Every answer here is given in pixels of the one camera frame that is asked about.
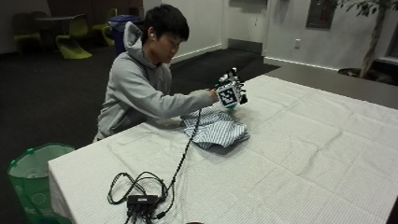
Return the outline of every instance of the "trash bag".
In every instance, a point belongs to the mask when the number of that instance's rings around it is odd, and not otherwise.
[[[112,27],[112,36],[115,40],[116,54],[120,55],[125,52],[124,47],[124,28],[128,22],[133,22],[136,25],[142,23],[142,19],[138,16],[120,15],[108,20],[108,24]]]
[[[63,144],[45,144],[28,149],[9,164],[9,181],[24,207],[29,223],[68,224],[71,221],[55,214],[51,207],[48,161],[75,148]]]

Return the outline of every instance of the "folded shirt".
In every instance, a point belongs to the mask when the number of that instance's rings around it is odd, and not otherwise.
[[[212,145],[228,147],[238,142],[245,141],[250,135],[245,124],[234,122],[232,117],[213,106],[205,107],[200,112],[181,116],[185,126],[184,132],[190,137],[194,130],[200,115],[198,131],[193,142],[206,149]]]

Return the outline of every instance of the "yellow chair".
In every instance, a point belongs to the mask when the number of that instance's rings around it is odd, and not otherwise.
[[[111,26],[108,25],[108,20],[117,16],[117,9],[111,8],[107,13],[107,18],[103,24],[97,24],[92,27],[92,32],[95,34],[101,33],[101,36],[104,38],[104,42],[108,46],[115,45],[113,39],[109,38],[111,36]]]
[[[24,45],[33,40],[44,50],[40,33],[35,25],[35,20],[28,13],[19,13],[12,17],[13,42],[20,54],[24,54]]]
[[[77,40],[87,37],[88,27],[85,15],[73,17],[69,23],[69,34],[57,35],[56,43],[65,59],[84,59],[92,56],[79,45]]]

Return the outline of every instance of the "black hair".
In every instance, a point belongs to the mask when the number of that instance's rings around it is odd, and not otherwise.
[[[157,38],[160,38],[164,33],[172,33],[182,41],[186,41],[189,38],[189,26],[186,19],[180,10],[168,4],[161,4],[158,7],[146,11],[142,29],[142,43],[148,40],[148,30],[150,27],[154,28]]]

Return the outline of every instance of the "young man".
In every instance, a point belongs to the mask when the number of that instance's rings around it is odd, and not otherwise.
[[[186,19],[169,5],[146,12],[144,32],[133,23],[125,25],[123,53],[113,62],[99,116],[97,140],[145,122],[148,118],[170,119],[210,106],[214,91],[169,95],[172,74],[166,63],[180,43],[189,37]]]

